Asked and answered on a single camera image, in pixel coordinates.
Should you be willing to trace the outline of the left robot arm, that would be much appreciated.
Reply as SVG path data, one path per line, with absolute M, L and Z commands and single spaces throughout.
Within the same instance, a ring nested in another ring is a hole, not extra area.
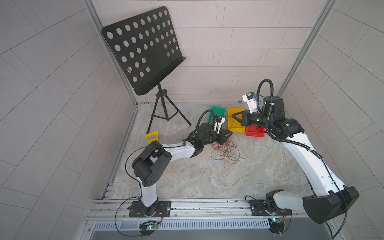
M 159 211 L 159 198 L 156 183 L 163 175 L 169 163 L 198 156 L 204 147 L 211 144 L 224 145 L 232 132 L 222 130 L 225 118 L 206 110 L 199 117 L 197 126 L 186 139 L 179 144 L 162 145 L 151 142 L 132 163 L 135 179 L 140 186 L 138 200 L 139 212 L 151 217 Z

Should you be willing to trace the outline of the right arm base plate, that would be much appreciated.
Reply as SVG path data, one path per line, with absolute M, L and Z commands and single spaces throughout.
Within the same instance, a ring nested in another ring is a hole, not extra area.
M 246 200 L 246 202 L 250 205 L 252 216 L 261 217 L 261 216 L 278 216 L 278 217 L 286 217 L 292 214 L 292 210 L 289 209 L 280 209 L 280 208 L 270 208 L 262 202 L 261 200 Z

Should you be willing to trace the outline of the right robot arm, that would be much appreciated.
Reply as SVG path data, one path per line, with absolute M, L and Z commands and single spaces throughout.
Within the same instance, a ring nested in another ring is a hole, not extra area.
M 266 134 L 282 143 L 294 156 L 305 173 L 311 189 L 311 196 L 275 190 L 266 195 L 269 213 L 277 209 L 289 209 L 307 214 L 315 223 L 322 224 L 340 215 L 347 215 L 349 209 L 359 198 L 355 187 L 348 187 L 324 162 L 322 156 L 311 144 L 303 127 L 295 119 L 285 116 L 283 99 L 274 95 L 274 84 L 269 79 L 260 82 L 269 84 L 270 94 L 260 105 L 260 93 L 250 92 L 243 96 L 248 104 L 247 111 L 232 115 L 243 127 L 265 128 Z

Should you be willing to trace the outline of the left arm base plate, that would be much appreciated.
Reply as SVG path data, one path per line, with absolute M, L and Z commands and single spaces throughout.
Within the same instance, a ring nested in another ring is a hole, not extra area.
M 171 201 L 157 200 L 150 207 L 146 207 L 141 201 L 134 201 L 130 207 L 130 218 L 160 218 L 169 217 L 171 211 Z

